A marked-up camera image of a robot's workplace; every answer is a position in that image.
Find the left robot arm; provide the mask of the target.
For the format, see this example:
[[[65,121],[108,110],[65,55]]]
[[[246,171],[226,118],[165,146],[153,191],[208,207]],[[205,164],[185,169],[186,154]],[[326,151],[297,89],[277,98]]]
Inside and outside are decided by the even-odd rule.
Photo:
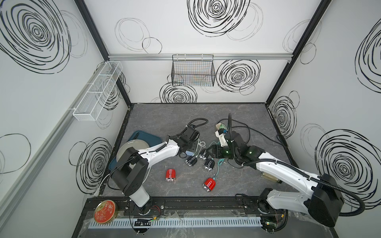
[[[127,148],[111,171],[110,177],[123,195],[129,197],[138,208],[149,209],[150,195],[143,187],[147,170],[165,159],[185,153],[198,138],[199,131],[191,125],[156,146],[140,150]]]

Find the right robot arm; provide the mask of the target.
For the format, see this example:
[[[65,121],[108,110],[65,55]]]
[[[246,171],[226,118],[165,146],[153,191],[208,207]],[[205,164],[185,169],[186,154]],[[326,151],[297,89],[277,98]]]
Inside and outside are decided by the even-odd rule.
[[[338,217],[357,216],[365,211],[364,201],[355,193],[338,186],[332,176],[306,172],[275,158],[258,146],[248,146],[235,131],[219,129],[215,135],[224,158],[268,174],[295,189],[295,192],[264,189],[257,199],[257,208],[261,213],[292,210],[308,214],[324,226],[334,227]]]

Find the beige power strip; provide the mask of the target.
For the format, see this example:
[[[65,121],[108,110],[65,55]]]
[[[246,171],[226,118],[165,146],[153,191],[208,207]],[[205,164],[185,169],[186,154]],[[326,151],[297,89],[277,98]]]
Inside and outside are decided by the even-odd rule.
[[[215,125],[218,134],[226,134],[228,132],[228,127],[223,123],[217,123]]]

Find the teal plastic tray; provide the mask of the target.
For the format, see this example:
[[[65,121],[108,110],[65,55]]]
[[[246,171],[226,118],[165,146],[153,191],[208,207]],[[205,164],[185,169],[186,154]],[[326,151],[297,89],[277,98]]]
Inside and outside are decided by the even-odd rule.
[[[161,144],[162,142],[162,139],[158,136],[144,131],[135,131],[127,142],[119,148],[116,157],[109,164],[109,170],[112,171],[115,169],[117,161],[121,158],[127,148],[134,147],[136,150],[146,149]]]

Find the red round tin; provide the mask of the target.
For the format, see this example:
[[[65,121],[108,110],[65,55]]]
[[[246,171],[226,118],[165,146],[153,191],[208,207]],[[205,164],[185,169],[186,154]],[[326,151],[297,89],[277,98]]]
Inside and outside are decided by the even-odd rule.
[[[112,200],[102,201],[94,211],[94,220],[98,224],[106,224],[117,216],[117,204]]]

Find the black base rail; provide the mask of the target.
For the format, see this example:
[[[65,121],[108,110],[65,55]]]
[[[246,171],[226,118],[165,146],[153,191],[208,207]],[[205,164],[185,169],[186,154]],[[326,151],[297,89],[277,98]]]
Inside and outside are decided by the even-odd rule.
[[[104,200],[112,200],[117,205],[117,211],[126,215],[146,214],[149,211],[163,215],[165,211],[178,210],[239,210],[245,214],[262,214],[257,204],[256,196],[212,196],[212,197],[181,197],[181,196],[154,196],[143,207],[137,206],[128,197],[104,196],[87,199],[82,215],[94,212],[95,208]]]

